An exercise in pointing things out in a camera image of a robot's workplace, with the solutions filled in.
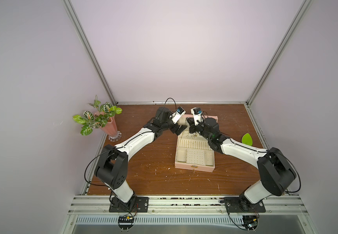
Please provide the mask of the pink jewelry box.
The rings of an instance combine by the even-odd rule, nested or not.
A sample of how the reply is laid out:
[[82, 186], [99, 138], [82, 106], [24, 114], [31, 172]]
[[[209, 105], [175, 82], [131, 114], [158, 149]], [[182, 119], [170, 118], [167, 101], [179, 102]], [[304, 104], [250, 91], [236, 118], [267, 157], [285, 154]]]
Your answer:
[[192, 115], [185, 114], [179, 120], [179, 125], [187, 128], [178, 136], [175, 154], [175, 168], [202, 172], [213, 172], [215, 169], [214, 151], [208, 141], [198, 133], [189, 132], [187, 118]]

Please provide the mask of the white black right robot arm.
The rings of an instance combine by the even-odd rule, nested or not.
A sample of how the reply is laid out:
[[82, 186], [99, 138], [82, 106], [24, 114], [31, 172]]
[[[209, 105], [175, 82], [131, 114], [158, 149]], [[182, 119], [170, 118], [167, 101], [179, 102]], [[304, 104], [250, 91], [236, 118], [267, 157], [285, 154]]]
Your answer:
[[242, 204], [257, 204], [271, 195], [281, 196], [297, 178], [295, 169], [277, 148], [260, 149], [235, 141], [219, 130], [213, 118], [187, 118], [191, 133], [198, 133], [208, 141], [212, 150], [240, 159], [258, 169], [260, 180], [241, 195]]

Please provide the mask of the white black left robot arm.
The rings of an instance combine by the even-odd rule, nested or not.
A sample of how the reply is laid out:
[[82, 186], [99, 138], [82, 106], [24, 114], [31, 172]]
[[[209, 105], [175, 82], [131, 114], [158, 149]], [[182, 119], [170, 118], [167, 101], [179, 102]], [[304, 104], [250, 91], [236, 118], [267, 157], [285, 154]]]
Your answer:
[[156, 115], [138, 133], [120, 144], [104, 147], [94, 175], [110, 188], [117, 202], [126, 206], [134, 204], [135, 192], [126, 181], [131, 158], [146, 145], [158, 139], [164, 131], [170, 130], [180, 135], [186, 129], [185, 125], [179, 124], [180, 118], [185, 113], [182, 107], [178, 107], [174, 112], [166, 107], [160, 107]]

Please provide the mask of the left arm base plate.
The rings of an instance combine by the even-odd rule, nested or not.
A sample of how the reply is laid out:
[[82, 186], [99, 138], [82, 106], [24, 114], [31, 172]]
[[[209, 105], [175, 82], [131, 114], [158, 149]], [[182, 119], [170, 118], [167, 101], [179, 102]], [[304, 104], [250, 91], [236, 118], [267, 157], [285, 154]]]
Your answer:
[[110, 213], [147, 213], [149, 207], [148, 197], [133, 196], [127, 203], [122, 202], [117, 197], [111, 198], [111, 204], [109, 207]]

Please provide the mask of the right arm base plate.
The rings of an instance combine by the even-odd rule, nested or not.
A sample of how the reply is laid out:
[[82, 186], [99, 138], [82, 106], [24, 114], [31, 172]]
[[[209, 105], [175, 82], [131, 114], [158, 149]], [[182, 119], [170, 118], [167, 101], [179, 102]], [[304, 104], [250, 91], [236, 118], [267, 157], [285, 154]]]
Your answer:
[[224, 197], [219, 200], [229, 213], [265, 213], [266, 209], [263, 201], [252, 204], [239, 197]]

